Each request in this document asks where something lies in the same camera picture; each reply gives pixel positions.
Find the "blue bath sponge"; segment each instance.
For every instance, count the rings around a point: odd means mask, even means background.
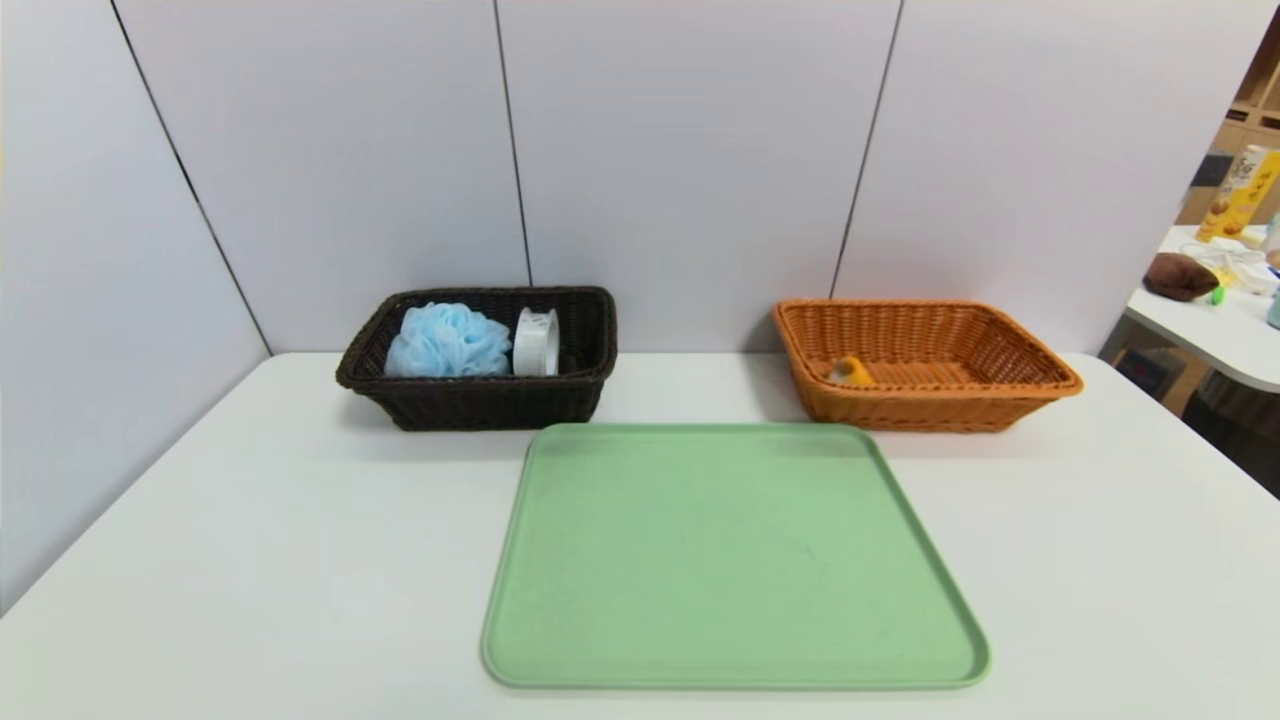
[[[461,302],[411,307],[387,352],[387,377],[509,375],[509,338],[506,325]]]

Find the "green small object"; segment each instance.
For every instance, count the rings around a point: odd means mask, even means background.
[[[833,424],[543,430],[481,647],[531,688],[955,688],[991,657],[876,445]]]

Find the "wicker basket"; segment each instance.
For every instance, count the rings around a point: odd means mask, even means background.
[[[387,351],[410,307],[463,302],[515,337],[520,310],[554,309],[559,374],[552,378],[387,378]],[[600,287],[424,290],[393,295],[374,313],[338,365],[338,384],[364,395],[403,430],[497,430],[585,423],[618,356],[613,296]]]
[[[773,310],[814,420],[868,429],[995,432],[1084,388],[1007,315],[977,302],[791,300]],[[854,355],[874,384],[827,380]]]

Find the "white wall panel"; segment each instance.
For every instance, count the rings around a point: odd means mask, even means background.
[[[760,347],[831,291],[897,0],[498,0],[535,284],[625,350]]]
[[[266,348],[110,3],[4,12],[8,610]]]
[[[490,0],[119,0],[275,351],[385,296],[527,284]]]
[[[1274,0],[908,0],[836,283],[1097,350]]]

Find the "white tape roll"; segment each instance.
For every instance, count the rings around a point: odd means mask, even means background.
[[[556,310],[541,314],[529,307],[520,311],[516,342],[511,350],[511,369],[516,375],[545,378],[559,365],[559,319]]]

